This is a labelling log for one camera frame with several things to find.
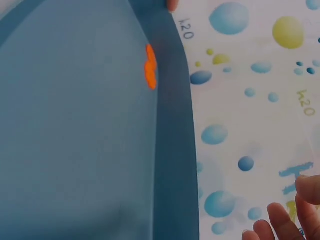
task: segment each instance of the orange shape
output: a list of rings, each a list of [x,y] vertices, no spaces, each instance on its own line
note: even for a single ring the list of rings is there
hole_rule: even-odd
[[[146,45],[146,55],[149,62],[152,64],[152,68],[155,71],[157,69],[157,59],[155,52],[150,44]]]
[[[144,64],[144,74],[146,82],[148,83],[149,88],[152,90],[156,89],[157,86],[157,79],[156,79],[156,73],[153,70],[152,63],[149,61],[146,61]]]

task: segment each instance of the light blue bubble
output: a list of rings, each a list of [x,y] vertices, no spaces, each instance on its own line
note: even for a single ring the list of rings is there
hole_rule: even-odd
[[[276,103],[279,101],[279,96],[275,92],[270,92],[268,95],[268,99],[271,103]]]
[[[320,9],[320,0],[306,0],[306,6],[310,10]]]
[[[254,165],[255,161],[249,156],[240,158],[238,162],[239,169],[244,172],[250,171],[254,167]]]
[[[229,216],[236,206],[235,197],[227,191],[216,191],[207,197],[204,209],[207,214],[214,218]]]
[[[225,222],[216,222],[212,225],[211,230],[215,235],[221,235],[226,232],[227,228],[228,226]]]
[[[205,84],[212,78],[210,71],[197,71],[190,76],[190,81],[194,85]]]
[[[306,71],[311,75],[314,75],[316,73],[316,71],[312,67],[308,67]]]
[[[219,33],[236,35],[248,27],[249,11],[240,3],[227,2],[218,6],[210,15],[211,26]]]
[[[313,60],[312,64],[313,64],[313,66],[315,66],[317,68],[320,67],[320,61],[318,61],[318,60]]]
[[[224,72],[224,73],[231,73],[231,71],[232,71],[232,68],[229,67],[229,66],[227,66],[227,67],[225,67],[225,68],[223,69],[223,72]]]
[[[300,69],[300,68],[296,68],[296,69],[294,70],[294,73],[295,73],[296,75],[298,75],[298,76],[301,76],[302,74],[304,74],[304,71],[302,71],[302,69]]]
[[[256,221],[256,220],[260,219],[261,216],[262,216],[262,210],[260,207],[253,207],[248,212],[248,218],[250,220]]]
[[[196,171],[197,171],[197,173],[198,174],[201,173],[203,171],[203,169],[204,169],[204,165],[201,162],[198,161],[196,163]]]
[[[204,191],[202,190],[201,187],[198,188],[198,197],[201,199],[204,196]]]
[[[201,134],[202,141],[209,145],[221,144],[227,139],[227,137],[227,128],[219,124],[208,126]]]
[[[271,69],[272,64],[269,61],[258,61],[251,65],[251,70],[257,74],[267,74]]]
[[[249,97],[249,98],[252,98],[256,95],[256,90],[254,90],[253,88],[251,87],[248,87],[245,91],[244,91],[244,94]]]

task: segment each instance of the hand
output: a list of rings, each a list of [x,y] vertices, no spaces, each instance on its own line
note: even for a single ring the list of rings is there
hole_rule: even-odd
[[[166,0],[166,6],[169,12],[174,12],[178,7],[179,0]]]
[[[297,216],[307,240],[320,240],[320,217],[314,205],[320,205],[320,175],[300,176],[295,181]],[[279,240],[304,240],[284,207],[272,203],[267,207],[271,225]],[[274,240],[271,226],[265,220],[253,225],[254,231],[244,231],[242,240]]]

